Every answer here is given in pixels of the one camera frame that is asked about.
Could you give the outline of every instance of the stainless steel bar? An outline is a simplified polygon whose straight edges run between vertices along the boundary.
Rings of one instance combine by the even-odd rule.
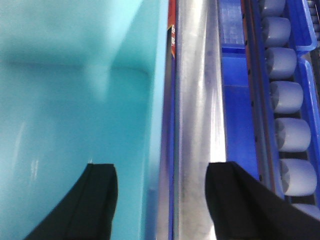
[[[208,163],[226,161],[218,0],[181,0],[177,22],[175,240],[213,240]]]

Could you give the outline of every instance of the teal plastic surface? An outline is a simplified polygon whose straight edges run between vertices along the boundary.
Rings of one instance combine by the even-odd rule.
[[[111,239],[155,236],[167,9],[1,2],[0,239],[25,237],[88,162],[117,170]]]

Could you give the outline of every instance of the blue plastic tray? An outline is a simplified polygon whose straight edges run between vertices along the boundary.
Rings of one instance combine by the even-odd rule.
[[[224,53],[222,69],[227,160],[237,162],[258,180],[259,172],[246,55]]]

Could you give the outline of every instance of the gray roller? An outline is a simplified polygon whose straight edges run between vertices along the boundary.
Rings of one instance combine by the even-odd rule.
[[[309,8],[314,8],[316,6],[315,1],[308,1],[308,7]]]
[[[312,20],[313,24],[318,24],[319,23],[318,16],[311,16],[311,20]]]
[[[273,81],[270,84],[273,111],[278,114],[293,114],[299,111],[304,100],[304,92],[299,83],[293,81]]]
[[[265,51],[266,67],[271,79],[287,79],[296,69],[297,55],[293,49],[270,47]]]
[[[287,18],[268,16],[262,20],[262,37],[264,46],[282,47],[290,37],[291,24]]]
[[[314,29],[315,32],[320,32],[320,25],[319,25],[319,23],[313,24],[313,29]]]
[[[291,117],[280,117],[275,120],[275,136],[280,152],[304,152],[311,141],[308,123]]]
[[[317,187],[317,174],[307,160],[280,159],[283,193],[287,196],[302,197],[314,194]]]
[[[309,8],[311,16],[316,16],[317,15],[317,10],[315,7],[310,7]]]
[[[261,17],[278,17],[285,8],[286,0],[261,0],[259,1]]]

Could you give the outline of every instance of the blue plastic crate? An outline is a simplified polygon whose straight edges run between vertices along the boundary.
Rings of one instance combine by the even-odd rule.
[[[295,81],[301,84],[303,89],[303,104],[301,117],[306,120],[311,130],[311,143],[308,148],[308,158],[317,173],[316,203],[320,207],[320,114],[317,101],[317,90],[314,81],[312,66],[300,58],[298,67],[295,70]]]
[[[291,22],[290,44],[298,55],[314,50],[317,47],[317,37],[307,0],[287,0],[283,16]]]

